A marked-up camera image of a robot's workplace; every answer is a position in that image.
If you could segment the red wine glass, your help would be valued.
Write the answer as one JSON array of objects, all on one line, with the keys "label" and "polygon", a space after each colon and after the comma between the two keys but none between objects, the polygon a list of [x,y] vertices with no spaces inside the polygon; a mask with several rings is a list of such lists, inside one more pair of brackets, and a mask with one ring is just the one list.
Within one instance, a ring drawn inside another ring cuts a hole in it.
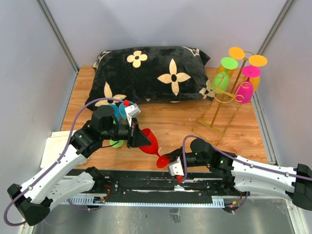
[{"label": "red wine glass", "polygon": [[147,139],[151,142],[151,145],[141,146],[141,147],[139,147],[139,149],[146,154],[158,156],[158,159],[156,161],[156,166],[158,168],[166,167],[170,163],[170,159],[166,156],[161,156],[159,154],[159,152],[158,152],[158,140],[155,137],[154,133],[148,128],[143,129],[142,132],[147,137]]}]

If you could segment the blue wine glass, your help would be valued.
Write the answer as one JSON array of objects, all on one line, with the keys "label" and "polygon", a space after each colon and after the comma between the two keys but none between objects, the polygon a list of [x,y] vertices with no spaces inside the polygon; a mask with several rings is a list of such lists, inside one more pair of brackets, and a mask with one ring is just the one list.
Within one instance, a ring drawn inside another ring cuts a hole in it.
[{"label": "blue wine glass", "polygon": [[132,105],[133,105],[132,102],[130,102],[129,106],[125,106],[124,103],[121,103],[118,108],[121,118],[127,121],[128,123],[130,121],[130,117],[128,115],[132,111]]},{"label": "blue wine glass", "polygon": [[116,117],[118,123],[120,123],[120,113],[119,113],[118,107],[116,105],[112,105],[112,104],[109,104],[109,106],[113,108],[114,116]]}]

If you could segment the blue wine glass front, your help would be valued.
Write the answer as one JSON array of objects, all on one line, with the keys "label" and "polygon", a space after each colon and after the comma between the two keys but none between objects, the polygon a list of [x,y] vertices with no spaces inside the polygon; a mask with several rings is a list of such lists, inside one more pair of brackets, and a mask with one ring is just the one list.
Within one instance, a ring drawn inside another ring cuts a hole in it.
[{"label": "blue wine glass front", "polygon": [[109,106],[113,108],[114,116],[116,117],[118,123],[120,123],[120,113],[119,113],[118,107],[116,105],[112,105],[112,104],[109,104]]}]

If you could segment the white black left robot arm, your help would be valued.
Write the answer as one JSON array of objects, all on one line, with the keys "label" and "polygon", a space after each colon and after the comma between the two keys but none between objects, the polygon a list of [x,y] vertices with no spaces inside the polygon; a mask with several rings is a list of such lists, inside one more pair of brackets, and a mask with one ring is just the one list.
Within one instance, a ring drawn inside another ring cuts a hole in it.
[{"label": "white black left robot arm", "polygon": [[74,167],[102,148],[104,140],[125,140],[128,148],[150,146],[151,141],[138,126],[137,104],[125,108],[127,123],[120,124],[112,106],[98,107],[84,126],[69,134],[62,153],[35,176],[21,185],[12,184],[7,192],[29,226],[43,221],[51,210],[76,194],[109,189],[108,180],[95,167],[87,168],[75,178],[60,184],[59,181]]}]

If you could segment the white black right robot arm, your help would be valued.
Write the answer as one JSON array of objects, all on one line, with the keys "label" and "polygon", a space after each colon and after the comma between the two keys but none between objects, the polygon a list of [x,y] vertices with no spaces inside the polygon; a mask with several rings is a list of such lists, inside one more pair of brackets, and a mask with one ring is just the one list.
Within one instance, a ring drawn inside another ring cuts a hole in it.
[{"label": "white black right robot arm", "polygon": [[206,166],[222,178],[221,190],[226,195],[235,192],[261,193],[290,200],[295,206],[312,209],[312,171],[305,164],[282,167],[260,163],[221,151],[201,138],[190,144],[191,152],[180,147],[159,157],[158,168],[168,167],[172,176],[180,179],[188,168]]}]

